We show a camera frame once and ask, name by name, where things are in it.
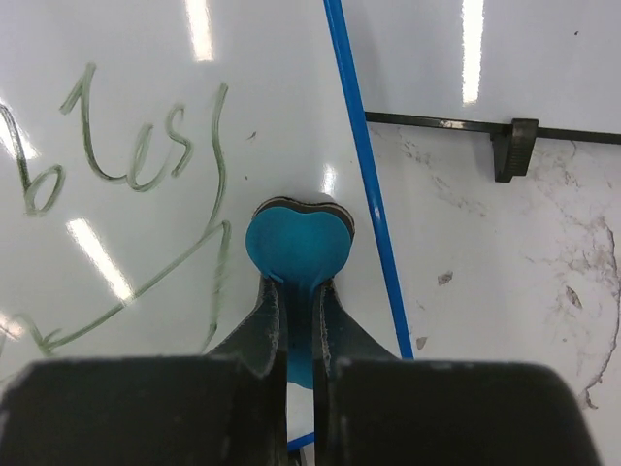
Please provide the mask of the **small blue-framed whiteboard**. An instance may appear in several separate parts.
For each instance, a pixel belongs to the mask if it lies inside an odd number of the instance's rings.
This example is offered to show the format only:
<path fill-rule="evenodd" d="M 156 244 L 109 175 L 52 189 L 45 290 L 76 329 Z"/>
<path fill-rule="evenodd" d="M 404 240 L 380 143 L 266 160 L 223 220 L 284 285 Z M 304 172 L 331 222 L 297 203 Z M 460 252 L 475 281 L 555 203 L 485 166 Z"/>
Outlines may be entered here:
<path fill-rule="evenodd" d="M 348 210 L 339 299 L 411 356 L 343 2 L 3 2 L 2 463 L 223 465 L 238 371 L 208 353 L 280 196 Z M 286 434 L 314 449 L 288 377 Z"/>

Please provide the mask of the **blue heart-shaped eraser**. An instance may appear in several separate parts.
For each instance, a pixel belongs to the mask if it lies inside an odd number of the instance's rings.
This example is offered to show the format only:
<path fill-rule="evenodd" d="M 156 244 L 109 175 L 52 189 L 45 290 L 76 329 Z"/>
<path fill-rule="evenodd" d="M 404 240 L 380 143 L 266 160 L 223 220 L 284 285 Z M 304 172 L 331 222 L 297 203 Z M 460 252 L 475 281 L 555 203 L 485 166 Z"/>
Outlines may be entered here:
<path fill-rule="evenodd" d="M 312 308 L 320 286 L 348 260 L 355 223 L 334 202 L 305 203 L 275 197 L 261 204 L 245 234 L 247 254 L 262 276 L 284 292 L 288 325 L 287 377 L 313 387 Z"/>

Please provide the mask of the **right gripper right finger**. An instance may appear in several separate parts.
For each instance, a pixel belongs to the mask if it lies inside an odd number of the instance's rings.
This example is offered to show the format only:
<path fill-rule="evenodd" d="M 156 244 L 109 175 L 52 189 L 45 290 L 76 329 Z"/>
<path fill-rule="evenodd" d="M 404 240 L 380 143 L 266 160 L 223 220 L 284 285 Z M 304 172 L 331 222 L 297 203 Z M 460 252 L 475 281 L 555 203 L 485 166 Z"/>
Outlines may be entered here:
<path fill-rule="evenodd" d="M 312 304 L 312 374 L 314 409 L 314 454 L 317 465 L 332 465 L 330 445 L 333 384 L 341 357 L 395 360 L 397 357 L 377 342 L 343 308 L 332 279 L 322 283 Z"/>

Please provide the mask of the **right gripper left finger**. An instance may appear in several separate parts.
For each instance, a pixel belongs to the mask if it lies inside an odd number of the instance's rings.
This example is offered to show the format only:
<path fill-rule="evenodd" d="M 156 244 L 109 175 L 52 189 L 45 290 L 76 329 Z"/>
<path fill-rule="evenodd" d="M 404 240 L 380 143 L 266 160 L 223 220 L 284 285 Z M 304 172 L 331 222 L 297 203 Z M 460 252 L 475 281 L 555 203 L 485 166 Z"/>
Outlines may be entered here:
<path fill-rule="evenodd" d="M 287 317 L 282 285 L 260 279 L 250 314 L 210 358 L 231 360 L 238 371 L 224 465 L 286 465 Z"/>

